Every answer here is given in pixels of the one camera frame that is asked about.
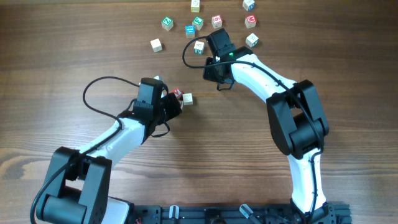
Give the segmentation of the red letter A block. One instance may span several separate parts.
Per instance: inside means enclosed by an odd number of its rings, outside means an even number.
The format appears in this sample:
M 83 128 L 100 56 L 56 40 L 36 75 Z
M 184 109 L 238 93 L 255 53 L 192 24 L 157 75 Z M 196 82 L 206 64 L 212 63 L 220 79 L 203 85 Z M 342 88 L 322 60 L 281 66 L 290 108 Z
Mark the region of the red letter A block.
M 181 91 L 179 88 L 173 89 L 173 90 L 172 90 L 172 93 L 175 95 L 175 97 L 176 97 L 178 100 L 181 100 L 181 99 L 182 99 L 182 96 L 183 96 L 183 94 L 184 94 L 184 92 Z

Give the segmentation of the plain Z wooden block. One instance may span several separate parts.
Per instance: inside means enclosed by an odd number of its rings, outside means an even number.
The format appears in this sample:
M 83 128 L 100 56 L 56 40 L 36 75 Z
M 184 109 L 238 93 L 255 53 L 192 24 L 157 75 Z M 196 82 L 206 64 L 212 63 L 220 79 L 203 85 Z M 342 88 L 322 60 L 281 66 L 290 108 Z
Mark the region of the plain Z wooden block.
M 191 93 L 184 93 L 182 99 L 185 106 L 193 104 L 193 95 Z

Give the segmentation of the red letter Y block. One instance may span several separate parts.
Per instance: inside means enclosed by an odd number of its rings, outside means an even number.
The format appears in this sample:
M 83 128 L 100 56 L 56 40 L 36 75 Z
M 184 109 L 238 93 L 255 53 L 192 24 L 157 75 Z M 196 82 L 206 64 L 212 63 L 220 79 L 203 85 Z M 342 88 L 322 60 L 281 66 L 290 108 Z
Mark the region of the red letter Y block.
M 184 106 L 183 100 L 178 100 L 178 102 L 180 103 L 180 109 L 183 110 L 183 106 Z

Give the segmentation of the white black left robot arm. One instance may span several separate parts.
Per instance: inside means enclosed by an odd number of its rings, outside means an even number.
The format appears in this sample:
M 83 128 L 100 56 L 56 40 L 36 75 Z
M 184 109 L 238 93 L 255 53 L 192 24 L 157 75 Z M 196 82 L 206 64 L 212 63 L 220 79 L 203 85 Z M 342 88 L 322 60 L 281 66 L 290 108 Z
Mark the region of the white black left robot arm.
M 138 96 L 115 123 L 92 142 L 58 148 L 30 208 L 30 221 L 49 223 L 141 223 L 133 203 L 109 197 L 111 169 L 181 113 L 174 93 L 159 78 L 142 78 Z

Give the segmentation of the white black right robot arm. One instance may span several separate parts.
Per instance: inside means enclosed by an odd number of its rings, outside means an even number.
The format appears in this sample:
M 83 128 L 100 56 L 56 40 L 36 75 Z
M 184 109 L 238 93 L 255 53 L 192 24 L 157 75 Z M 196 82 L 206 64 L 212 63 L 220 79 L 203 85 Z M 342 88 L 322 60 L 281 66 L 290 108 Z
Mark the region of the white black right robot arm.
M 208 57 L 203 78 L 217 84 L 242 84 L 266 104 L 273 141 L 289 161 L 293 204 L 305 215 L 321 208 L 326 198 L 320 157 L 329 125 L 314 84 L 279 75 L 247 47 Z

